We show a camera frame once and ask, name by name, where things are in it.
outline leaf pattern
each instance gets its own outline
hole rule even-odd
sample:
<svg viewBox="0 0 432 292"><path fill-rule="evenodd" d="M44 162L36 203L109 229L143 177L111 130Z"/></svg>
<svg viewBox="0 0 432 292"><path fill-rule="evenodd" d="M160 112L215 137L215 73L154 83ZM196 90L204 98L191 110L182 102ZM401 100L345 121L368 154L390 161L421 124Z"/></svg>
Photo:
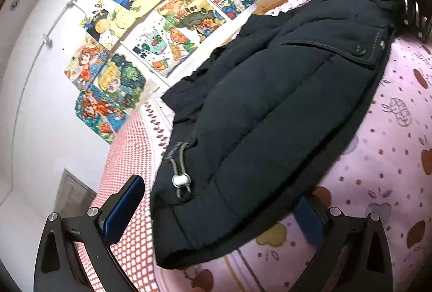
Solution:
<svg viewBox="0 0 432 292"><path fill-rule="evenodd" d="M274 250L271 251L271 255L273 256L274 259L276 259L276 260L280 260L279 255L278 255L277 252L275 252Z"/></svg>
<svg viewBox="0 0 432 292"><path fill-rule="evenodd" d="M393 190L387 190L382 194L382 198L387 198L392 194Z"/></svg>
<svg viewBox="0 0 432 292"><path fill-rule="evenodd" d="M426 223L424 220L416 223L408 232L407 247L411 248L416 243L419 243L425 235Z"/></svg>
<svg viewBox="0 0 432 292"><path fill-rule="evenodd" d="M378 197L378 196L376 195L376 193L375 193L374 191L372 191L372 190L369 190L369 191L368 191L368 195L369 195L369 197L371 197L371 198L373 198L373 199L375 199L375 198Z"/></svg>
<svg viewBox="0 0 432 292"><path fill-rule="evenodd" d="M393 113L396 115L396 121L400 126L407 127L411 125L413 119L407 105L405 102L403 102L403 100L391 98L390 105L381 104L381 106L384 108L384 112Z"/></svg>

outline screw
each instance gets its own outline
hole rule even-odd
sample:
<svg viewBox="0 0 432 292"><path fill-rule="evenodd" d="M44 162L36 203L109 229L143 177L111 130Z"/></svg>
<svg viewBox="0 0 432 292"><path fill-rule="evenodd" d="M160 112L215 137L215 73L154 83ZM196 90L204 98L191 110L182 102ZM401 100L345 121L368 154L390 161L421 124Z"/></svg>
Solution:
<svg viewBox="0 0 432 292"><path fill-rule="evenodd" d="M373 221L378 221L379 220L379 215L377 213L370 213L369 216L371 217L371 219Z"/></svg>
<svg viewBox="0 0 432 292"><path fill-rule="evenodd" d="M54 221L55 219L57 219L58 218L58 214L57 213L51 213L49 216L48 216L48 220L49 221Z"/></svg>
<svg viewBox="0 0 432 292"><path fill-rule="evenodd" d="M14 0L10 5L10 10L14 11L18 7L18 5L19 5L19 0Z"/></svg>
<svg viewBox="0 0 432 292"><path fill-rule="evenodd" d="M330 208L330 214L331 214L332 216L339 216L339 215L342 214L342 212L340 211L339 208L331 207L331 208Z"/></svg>
<svg viewBox="0 0 432 292"><path fill-rule="evenodd" d="M99 213L99 208L92 207L89 210L87 210L88 216L95 216L97 213Z"/></svg>

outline cartoon girl drawing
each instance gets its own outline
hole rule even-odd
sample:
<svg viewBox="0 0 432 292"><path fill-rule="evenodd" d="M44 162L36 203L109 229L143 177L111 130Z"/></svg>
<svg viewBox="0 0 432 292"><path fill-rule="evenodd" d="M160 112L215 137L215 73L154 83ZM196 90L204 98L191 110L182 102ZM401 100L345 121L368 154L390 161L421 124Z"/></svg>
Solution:
<svg viewBox="0 0 432 292"><path fill-rule="evenodd" d="M100 116L105 125L114 135L116 135L116 131L109 122L107 116L114 113L121 113L118 108L114 108L111 103L108 103L103 99L101 101L96 100L90 91L85 93L85 96L81 101L81 105L83 106L83 117L97 119L97 117Z"/></svg>
<svg viewBox="0 0 432 292"><path fill-rule="evenodd" d="M76 85L85 88L86 84L92 81L90 67L96 64L99 60L99 54L103 48L95 46L87 46L81 49L78 57L78 71L72 80L77 79Z"/></svg>

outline black puffer jacket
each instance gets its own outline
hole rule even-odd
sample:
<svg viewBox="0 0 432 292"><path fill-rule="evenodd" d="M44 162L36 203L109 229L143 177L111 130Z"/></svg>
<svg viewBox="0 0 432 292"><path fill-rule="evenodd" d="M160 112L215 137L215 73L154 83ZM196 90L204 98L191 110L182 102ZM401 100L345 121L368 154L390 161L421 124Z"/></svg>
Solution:
<svg viewBox="0 0 432 292"><path fill-rule="evenodd" d="M166 92L176 116L152 190L158 265L227 254L319 181L367 112L404 6L312 0L278 17L252 15ZM179 173L184 160L190 193L174 187L170 158Z"/></svg>

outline pink bedsheet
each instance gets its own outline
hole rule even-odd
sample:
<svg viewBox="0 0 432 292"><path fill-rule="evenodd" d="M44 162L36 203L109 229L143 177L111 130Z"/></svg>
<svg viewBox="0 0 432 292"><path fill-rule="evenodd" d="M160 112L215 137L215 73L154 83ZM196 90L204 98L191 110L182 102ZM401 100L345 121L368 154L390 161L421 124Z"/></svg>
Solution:
<svg viewBox="0 0 432 292"><path fill-rule="evenodd" d="M290 0L269 14L299 6ZM315 193L346 215L382 218L393 264L394 290L404 291L431 252L432 46L405 35L393 43L370 110L351 144ZM154 263L150 189L168 144L173 114L160 99L137 109L112 143L93 206L101 206L132 174L146 195L114 256L140 292L288 291L315 253L292 215L220 259L186 271ZM103 291L85 249L79 254L96 291Z"/></svg>

